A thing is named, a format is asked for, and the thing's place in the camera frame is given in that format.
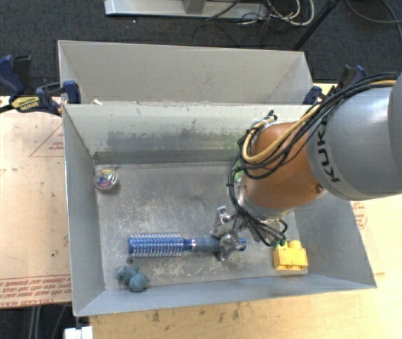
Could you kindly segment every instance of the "yellow toy block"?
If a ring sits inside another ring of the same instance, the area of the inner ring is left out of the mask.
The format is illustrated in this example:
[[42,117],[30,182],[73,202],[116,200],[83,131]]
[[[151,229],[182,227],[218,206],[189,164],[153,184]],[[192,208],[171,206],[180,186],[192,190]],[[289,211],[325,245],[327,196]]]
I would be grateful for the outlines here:
[[301,271],[307,267],[306,249],[298,240],[278,246],[273,251],[273,264],[275,270]]

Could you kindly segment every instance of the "orange object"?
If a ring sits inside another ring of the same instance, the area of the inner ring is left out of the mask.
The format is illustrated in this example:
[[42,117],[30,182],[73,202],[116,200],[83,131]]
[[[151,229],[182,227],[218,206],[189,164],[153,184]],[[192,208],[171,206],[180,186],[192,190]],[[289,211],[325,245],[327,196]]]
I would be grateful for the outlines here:
[[[252,145],[252,155],[265,150],[272,142],[278,139],[291,123],[273,124],[264,129]],[[280,148],[284,148],[291,142],[296,134],[295,130]],[[287,158],[287,164],[264,179],[251,179],[243,176],[244,195],[253,203],[277,210],[291,209],[305,205],[323,191],[323,187],[315,179],[307,159],[305,142],[307,134],[296,142]],[[278,161],[268,167],[274,167]],[[256,169],[256,175],[266,172],[264,169]]]

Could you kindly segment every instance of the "blue clamp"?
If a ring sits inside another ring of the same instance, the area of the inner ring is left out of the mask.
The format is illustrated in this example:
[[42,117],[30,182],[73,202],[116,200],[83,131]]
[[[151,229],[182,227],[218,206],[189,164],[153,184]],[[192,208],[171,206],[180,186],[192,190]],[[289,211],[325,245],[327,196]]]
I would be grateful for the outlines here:
[[[57,116],[61,115],[61,104],[55,102],[52,96],[65,94],[64,102],[71,104],[81,103],[81,94],[74,81],[65,81],[62,87],[49,90],[47,85],[39,87],[35,92],[30,92],[28,82],[28,72],[14,70],[11,55],[6,55],[0,59],[0,82],[12,89],[9,104],[12,108],[22,113],[46,112]],[[30,66],[30,56],[20,58],[21,66]]]

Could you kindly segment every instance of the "shiny ball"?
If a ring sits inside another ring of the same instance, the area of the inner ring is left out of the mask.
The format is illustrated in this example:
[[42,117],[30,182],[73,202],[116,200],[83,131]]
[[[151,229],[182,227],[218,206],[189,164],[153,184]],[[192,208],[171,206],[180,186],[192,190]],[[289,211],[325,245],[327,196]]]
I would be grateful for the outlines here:
[[117,172],[112,168],[102,168],[95,172],[94,185],[101,191],[108,191],[117,184]]

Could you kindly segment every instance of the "power cord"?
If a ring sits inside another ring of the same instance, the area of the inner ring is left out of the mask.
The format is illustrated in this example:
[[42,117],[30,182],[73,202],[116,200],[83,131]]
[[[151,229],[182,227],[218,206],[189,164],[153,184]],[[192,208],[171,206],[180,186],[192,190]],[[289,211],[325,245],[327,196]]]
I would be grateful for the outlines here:
[[359,16],[360,18],[362,18],[362,19],[364,19],[366,21],[369,21],[371,23],[376,23],[376,24],[396,24],[397,25],[397,30],[398,30],[398,35],[400,36],[400,43],[401,43],[401,49],[402,49],[402,28],[401,28],[402,19],[398,19],[396,17],[396,14],[394,13],[394,10],[390,7],[390,5],[385,0],[382,0],[382,3],[384,4],[386,9],[391,14],[392,20],[377,20],[377,19],[373,19],[373,18],[370,18],[370,17],[365,16],[365,15],[362,15],[359,11],[357,11],[355,8],[353,8],[353,6],[350,3],[350,0],[345,0],[345,2],[347,3],[348,8],[355,15]]

